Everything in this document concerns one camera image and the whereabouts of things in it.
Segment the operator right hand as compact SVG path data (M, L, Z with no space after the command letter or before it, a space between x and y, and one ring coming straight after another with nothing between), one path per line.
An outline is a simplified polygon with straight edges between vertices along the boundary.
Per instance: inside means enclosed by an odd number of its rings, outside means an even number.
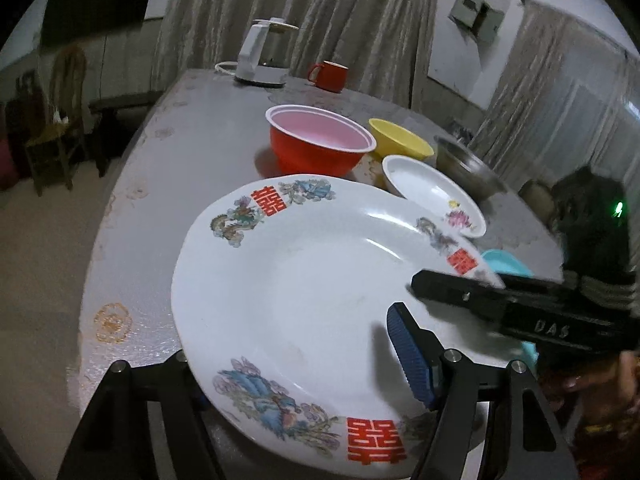
M538 382L567 442L618 448L639 433L639 355L612 359L572 358L544 352Z

